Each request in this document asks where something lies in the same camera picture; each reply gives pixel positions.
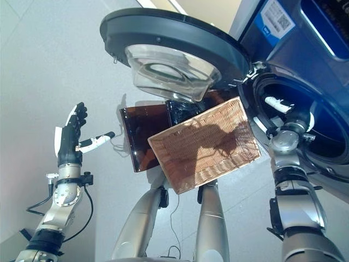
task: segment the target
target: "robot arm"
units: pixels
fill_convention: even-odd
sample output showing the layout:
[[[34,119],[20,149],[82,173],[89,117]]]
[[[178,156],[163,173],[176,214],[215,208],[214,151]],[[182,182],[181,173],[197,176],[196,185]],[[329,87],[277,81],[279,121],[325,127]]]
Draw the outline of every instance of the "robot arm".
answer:
[[[284,236],[283,261],[344,262],[337,247],[324,235],[325,212],[296,152],[309,127],[308,115],[309,111],[295,108],[270,138],[275,181],[275,198],[270,199],[273,233]]]
[[[84,103],[77,104],[70,112],[65,127],[56,128],[55,152],[58,158],[58,174],[47,177],[52,182],[57,178],[52,206],[40,221],[26,250],[16,262],[56,262],[65,233],[74,218],[74,210],[81,201],[80,187],[93,184],[93,176],[81,175],[82,154],[97,148],[115,136],[113,132],[79,143],[80,128],[86,123],[87,109]]]

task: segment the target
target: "label sticker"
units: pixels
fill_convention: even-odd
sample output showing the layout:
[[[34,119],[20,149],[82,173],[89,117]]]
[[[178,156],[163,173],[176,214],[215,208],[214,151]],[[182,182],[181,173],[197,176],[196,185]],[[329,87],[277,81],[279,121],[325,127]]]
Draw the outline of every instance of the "label sticker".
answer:
[[[255,24],[275,46],[294,26],[294,22],[277,0],[269,0],[257,14]]]

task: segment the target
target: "black cable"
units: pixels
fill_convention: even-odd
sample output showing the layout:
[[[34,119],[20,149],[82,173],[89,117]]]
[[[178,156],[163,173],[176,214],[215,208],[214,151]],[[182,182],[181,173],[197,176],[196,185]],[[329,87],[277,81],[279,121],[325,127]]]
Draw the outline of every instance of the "black cable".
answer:
[[[39,203],[36,203],[35,205],[27,207],[26,211],[29,212],[29,213],[33,213],[33,214],[39,215],[39,216],[44,216],[45,215],[44,213],[41,213],[39,211],[35,211],[35,210],[32,210],[32,209],[45,204],[47,201],[49,201],[51,199],[52,195],[53,195],[53,183],[49,184],[49,196],[46,199],[44,199],[43,201],[41,201]]]
[[[175,248],[178,250],[178,252],[179,252],[179,259],[180,259],[180,250],[179,250],[179,248],[178,248],[177,246],[171,246],[171,247],[169,248],[169,252],[167,253],[167,257],[170,256],[170,250],[171,250],[172,247],[175,247]]]
[[[92,201],[92,198],[91,198],[90,194],[89,194],[88,191],[87,191],[87,188],[86,188],[86,185],[85,185],[85,184],[83,185],[83,190],[85,191],[85,193],[86,193],[86,195],[87,195],[87,197],[88,197],[88,199],[89,199],[89,202],[90,202],[90,204],[91,204],[91,214],[89,215],[88,221],[87,221],[86,224],[83,226],[83,228],[80,229],[76,234],[74,234],[74,235],[71,236],[70,238],[65,239],[65,240],[63,241],[63,243],[65,243],[65,242],[67,242],[67,241],[73,239],[73,238],[76,237],[78,234],[80,234],[80,233],[87,227],[88,223],[91,221],[91,218],[92,218],[92,215],[93,215],[93,201]]]

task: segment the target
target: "tiled floor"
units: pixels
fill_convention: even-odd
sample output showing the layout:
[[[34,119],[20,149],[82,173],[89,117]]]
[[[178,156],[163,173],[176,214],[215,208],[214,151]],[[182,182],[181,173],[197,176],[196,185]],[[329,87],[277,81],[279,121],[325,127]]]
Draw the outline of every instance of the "tiled floor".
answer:
[[[136,7],[131,0],[43,1],[1,0],[1,241],[23,227],[34,229],[38,217],[25,208],[46,197],[47,172],[56,171],[55,126],[64,124],[76,103],[88,107],[82,139],[110,130],[118,133],[116,110],[158,98],[133,87],[130,70],[113,64],[99,35],[102,18],[120,8]],[[122,136],[113,140],[124,144]],[[134,174],[129,157],[107,144],[83,159],[95,185],[89,187],[95,215],[91,225],[63,246],[61,261],[107,261],[128,213],[149,188],[145,173]],[[263,155],[219,180],[232,261],[280,261],[281,242],[266,231],[273,178]],[[182,258],[194,251],[200,206],[196,190],[180,196],[173,215]],[[349,259],[349,205],[320,192],[328,215],[328,236]],[[159,210],[148,255],[167,253],[176,239],[170,206]],[[89,204],[84,198],[68,235],[85,223]]]

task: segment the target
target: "woven basket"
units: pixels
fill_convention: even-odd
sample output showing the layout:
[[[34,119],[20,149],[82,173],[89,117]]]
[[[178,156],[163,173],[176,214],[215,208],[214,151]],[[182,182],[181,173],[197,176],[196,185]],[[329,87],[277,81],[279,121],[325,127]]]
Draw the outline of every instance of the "woven basket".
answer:
[[[153,135],[148,142],[177,194],[260,156],[238,97]]]

